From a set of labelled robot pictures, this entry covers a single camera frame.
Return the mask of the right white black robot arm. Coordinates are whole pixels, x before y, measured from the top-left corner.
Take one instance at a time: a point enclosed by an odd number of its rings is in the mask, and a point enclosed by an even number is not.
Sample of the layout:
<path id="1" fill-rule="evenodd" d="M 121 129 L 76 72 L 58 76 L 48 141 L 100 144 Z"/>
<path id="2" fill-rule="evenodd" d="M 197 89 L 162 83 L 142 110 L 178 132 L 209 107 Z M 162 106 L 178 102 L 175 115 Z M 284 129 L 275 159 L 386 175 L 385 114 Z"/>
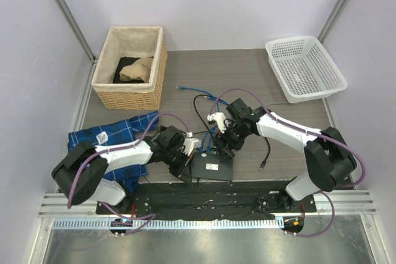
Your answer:
<path id="1" fill-rule="evenodd" d="M 225 153 L 240 150 L 250 135 L 272 138 L 305 157 L 306 172 L 288 181 L 279 191 L 280 207 L 286 211 L 296 210 L 302 200 L 318 191 L 331 192 L 356 169 L 352 152 L 341 133 L 328 127 L 325 130 L 310 129 L 286 120 L 266 107 L 252 109 L 242 99 L 226 108 L 227 119 L 221 112 L 207 116 L 215 122 L 219 136 L 214 141 Z"/>

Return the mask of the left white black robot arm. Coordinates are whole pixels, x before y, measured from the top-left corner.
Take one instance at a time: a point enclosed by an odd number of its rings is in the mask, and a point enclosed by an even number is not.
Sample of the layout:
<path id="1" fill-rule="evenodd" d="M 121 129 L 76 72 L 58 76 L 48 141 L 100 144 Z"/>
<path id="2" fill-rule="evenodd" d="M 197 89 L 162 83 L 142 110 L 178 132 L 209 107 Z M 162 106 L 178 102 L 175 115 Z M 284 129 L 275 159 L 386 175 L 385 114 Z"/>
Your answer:
<path id="1" fill-rule="evenodd" d="M 193 151 L 200 145 L 201 141 L 190 132 L 184 134 L 174 126 L 164 128 L 154 137 L 144 136 L 121 145 L 82 142 L 60 161 L 51 176 L 68 198 L 68 207 L 92 199 L 124 214 L 131 209 L 132 199 L 127 195 L 125 185 L 105 178 L 109 172 L 130 165 L 163 162 L 168 165 L 171 175 L 189 182 L 187 166 Z"/>

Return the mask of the black network switch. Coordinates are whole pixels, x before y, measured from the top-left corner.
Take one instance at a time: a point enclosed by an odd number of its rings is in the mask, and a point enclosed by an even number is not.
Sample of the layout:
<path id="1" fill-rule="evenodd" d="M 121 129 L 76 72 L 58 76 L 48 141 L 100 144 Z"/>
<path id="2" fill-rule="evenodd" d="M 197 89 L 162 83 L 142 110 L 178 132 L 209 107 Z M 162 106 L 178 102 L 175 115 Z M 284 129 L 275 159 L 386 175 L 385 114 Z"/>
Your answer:
<path id="1" fill-rule="evenodd" d="M 233 180 L 233 159 L 226 159 L 211 153 L 198 154 L 192 159 L 191 176 L 196 179 L 231 182 Z"/>

